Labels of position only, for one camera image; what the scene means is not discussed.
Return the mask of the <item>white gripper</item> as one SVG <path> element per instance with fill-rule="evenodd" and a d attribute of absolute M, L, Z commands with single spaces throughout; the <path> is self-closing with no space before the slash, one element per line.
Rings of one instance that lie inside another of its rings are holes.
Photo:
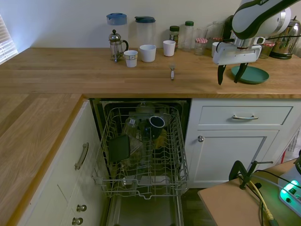
<path fill-rule="evenodd" d="M 247 49 L 238 49 L 231 43 L 213 43 L 213 62 L 218 66 L 218 84 L 223 81 L 223 73 L 226 65 L 240 64 L 235 75 L 234 82 L 237 83 L 244 74 L 247 63 L 258 60 L 261 52 L 261 45 L 251 46 Z"/>

